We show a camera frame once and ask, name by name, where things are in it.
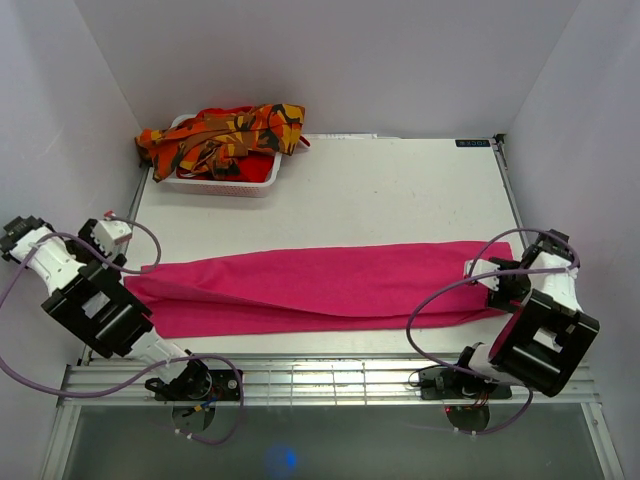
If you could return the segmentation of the pink trousers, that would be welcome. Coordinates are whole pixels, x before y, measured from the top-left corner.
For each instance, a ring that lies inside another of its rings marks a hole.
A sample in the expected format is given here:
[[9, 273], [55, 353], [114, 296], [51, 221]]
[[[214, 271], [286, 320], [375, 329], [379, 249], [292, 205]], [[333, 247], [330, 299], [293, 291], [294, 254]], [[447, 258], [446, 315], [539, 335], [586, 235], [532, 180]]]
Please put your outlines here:
[[271, 250], [162, 264], [124, 285], [165, 338], [402, 329], [476, 254], [512, 251], [481, 241]]

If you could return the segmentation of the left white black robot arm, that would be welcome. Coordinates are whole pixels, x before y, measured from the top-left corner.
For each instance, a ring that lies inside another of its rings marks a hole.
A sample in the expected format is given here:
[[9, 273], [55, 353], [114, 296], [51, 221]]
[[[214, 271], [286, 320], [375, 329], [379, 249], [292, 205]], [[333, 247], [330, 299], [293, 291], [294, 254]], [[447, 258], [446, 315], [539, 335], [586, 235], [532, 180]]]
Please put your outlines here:
[[16, 217], [1, 233], [1, 256], [44, 282], [44, 312], [104, 358], [131, 357], [153, 373], [145, 383], [156, 399], [188, 401], [213, 391], [208, 367], [162, 338], [151, 310], [123, 284], [122, 248], [138, 223], [108, 212], [91, 218], [77, 235], [54, 230], [34, 216]]

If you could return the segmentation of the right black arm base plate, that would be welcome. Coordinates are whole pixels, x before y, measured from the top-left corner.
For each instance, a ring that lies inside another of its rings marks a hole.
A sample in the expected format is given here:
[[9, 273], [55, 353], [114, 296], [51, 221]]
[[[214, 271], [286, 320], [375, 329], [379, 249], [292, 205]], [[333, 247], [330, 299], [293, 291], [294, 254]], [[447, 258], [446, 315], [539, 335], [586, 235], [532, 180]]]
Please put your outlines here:
[[440, 365], [417, 370], [416, 387], [422, 400], [507, 400], [512, 398], [509, 386], [486, 381]]

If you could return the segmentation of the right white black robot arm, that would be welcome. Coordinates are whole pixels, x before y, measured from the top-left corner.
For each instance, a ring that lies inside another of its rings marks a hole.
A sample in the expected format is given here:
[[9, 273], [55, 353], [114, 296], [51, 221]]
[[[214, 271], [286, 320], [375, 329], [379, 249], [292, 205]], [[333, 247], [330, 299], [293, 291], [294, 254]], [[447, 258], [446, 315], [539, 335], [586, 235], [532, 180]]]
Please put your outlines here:
[[559, 394], [600, 330], [577, 300], [578, 271], [569, 237], [553, 229], [540, 231], [519, 260], [466, 261], [465, 277], [485, 276], [478, 283], [487, 306], [511, 317], [493, 344], [463, 350], [451, 373], [454, 390], [474, 397], [492, 381]]

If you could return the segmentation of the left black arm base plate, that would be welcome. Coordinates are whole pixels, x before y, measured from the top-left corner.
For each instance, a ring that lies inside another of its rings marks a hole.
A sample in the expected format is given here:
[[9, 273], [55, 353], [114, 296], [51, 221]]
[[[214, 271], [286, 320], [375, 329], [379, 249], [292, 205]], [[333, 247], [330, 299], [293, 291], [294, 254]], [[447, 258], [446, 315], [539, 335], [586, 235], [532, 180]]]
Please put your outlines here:
[[184, 372], [170, 383], [151, 378], [144, 386], [157, 401], [237, 401], [240, 398], [239, 381], [231, 370], [208, 369], [190, 377], [186, 374]]

